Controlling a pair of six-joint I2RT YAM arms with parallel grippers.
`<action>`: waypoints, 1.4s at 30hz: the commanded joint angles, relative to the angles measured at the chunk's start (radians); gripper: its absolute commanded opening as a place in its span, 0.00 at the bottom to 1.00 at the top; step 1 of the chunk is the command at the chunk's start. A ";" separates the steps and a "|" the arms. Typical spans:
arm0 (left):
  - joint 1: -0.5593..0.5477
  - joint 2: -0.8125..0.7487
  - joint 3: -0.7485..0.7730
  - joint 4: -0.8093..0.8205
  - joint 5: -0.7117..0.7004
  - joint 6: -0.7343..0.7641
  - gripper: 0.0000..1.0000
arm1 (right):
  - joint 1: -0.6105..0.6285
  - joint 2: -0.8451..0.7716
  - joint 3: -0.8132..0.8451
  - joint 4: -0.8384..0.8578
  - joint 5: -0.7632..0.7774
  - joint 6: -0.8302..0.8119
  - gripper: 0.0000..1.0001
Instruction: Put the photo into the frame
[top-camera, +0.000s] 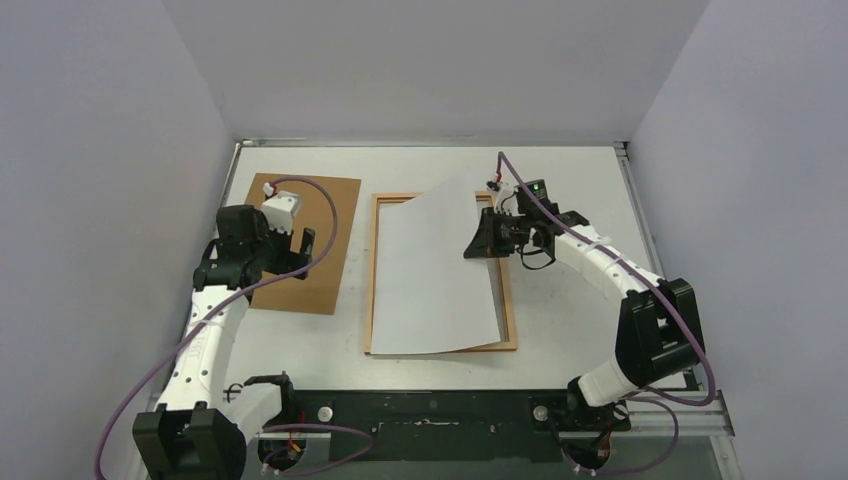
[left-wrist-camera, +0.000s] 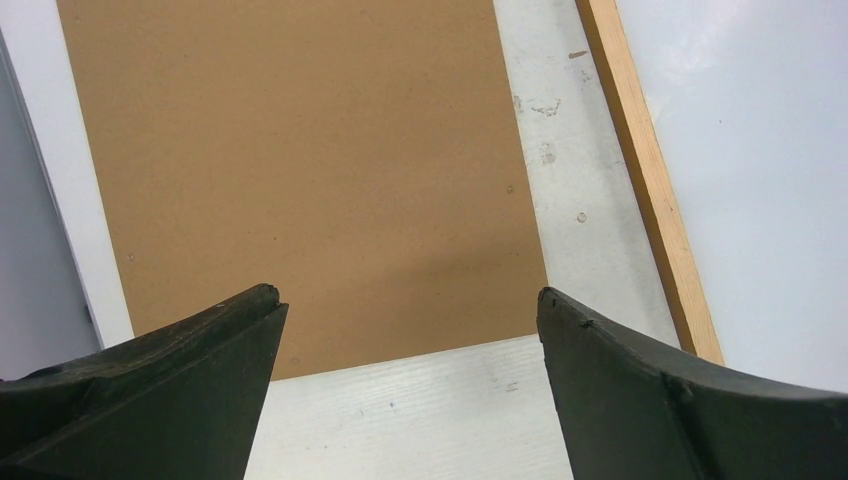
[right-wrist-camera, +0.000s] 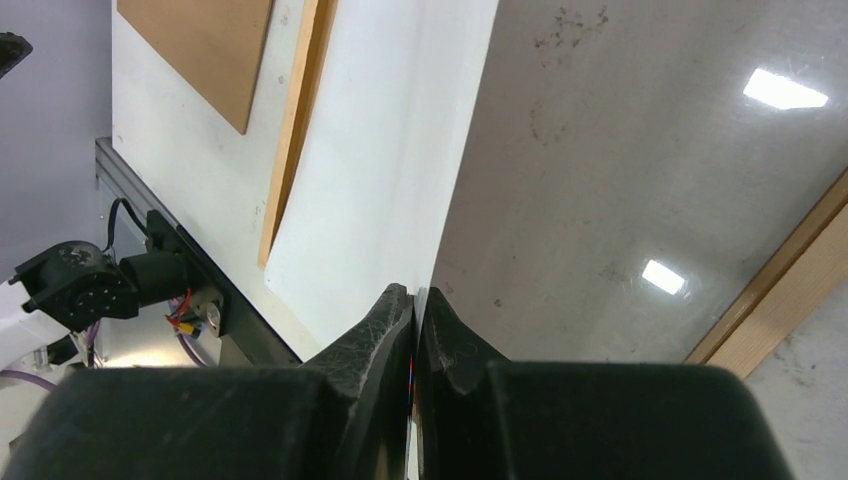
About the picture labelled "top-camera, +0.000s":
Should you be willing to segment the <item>brown backing board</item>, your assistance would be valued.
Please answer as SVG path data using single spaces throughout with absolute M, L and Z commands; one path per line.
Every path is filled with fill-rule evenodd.
M 332 315 L 335 313 L 341 286 L 353 220 L 358 204 L 361 181 L 354 178 L 312 176 L 334 201 L 337 211 L 337 234 L 329 253 L 312 268 L 304 280 L 287 279 L 255 291 L 251 306 L 255 309 Z M 332 227 L 331 208 L 322 193 L 302 182 L 283 182 L 276 189 L 300 197 L 301 208 L 294 220 L 293 251 L 298 251 L 302 230 L 315 231 L 313 255 L 318 256 L 328 244 Z

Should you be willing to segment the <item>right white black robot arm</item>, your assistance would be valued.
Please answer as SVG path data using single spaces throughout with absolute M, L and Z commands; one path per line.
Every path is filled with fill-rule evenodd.
M 571 380 L 565 414 L 588 429 L 629 394 L 701 362 L 705 355 L 696 297 L 683 279 L 667 280 L 628 260 L 580 213 L 560 211 L 546 184 L 490 181 L 493 205 L 481 211 L 466 259 L 544 254 L 595 287 L 617 307 L 612 356 Z

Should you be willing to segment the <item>photo print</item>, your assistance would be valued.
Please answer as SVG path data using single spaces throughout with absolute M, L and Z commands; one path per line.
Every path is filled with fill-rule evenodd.
M 488 264 L 464 252 L 480 209 L 471 173 L 379 209 L 370 352 L 422 355 L 498 343 Z

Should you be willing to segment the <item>wooden picture frame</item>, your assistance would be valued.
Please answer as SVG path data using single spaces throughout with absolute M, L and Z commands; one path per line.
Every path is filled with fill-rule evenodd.
M 383 207 L 393 206 L 409 201 L 418 193 L 374 193 L 371 196 L 371 225 L 370 225 L 370 260 L 368 269 L 368 284 L 366 287 L 366 315 L 364 354 L 372 356 L 373 325 L 375 317 L 375 302 L 377 298 L 377 272 L 379 251 L 380 212 Z M 490 285 L 492 287 L 497 323 L 501 332 L 499 342 L 476 346 L 454 353 L 494 353 L 513 352 L 518 348 L 518 332 L 515 322 L 512 290 L 509 282 L 509 268 L 504 259 L 490 259 L 488 263 Z

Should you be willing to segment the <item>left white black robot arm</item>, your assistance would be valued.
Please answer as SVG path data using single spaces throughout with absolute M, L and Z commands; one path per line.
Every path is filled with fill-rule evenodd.
M 220 396 L 235 337 L 266 273 L 304 279 L 315 232 L 292 250 L 301 208 L 292 196 L 260 207 L 223 207 L 217 235 L 192 276 L 192 306 L 174 369 L 156 406 L 136 416 L 132 437 L 152 479 L 238 479 L 247 458 L 242 426 Z

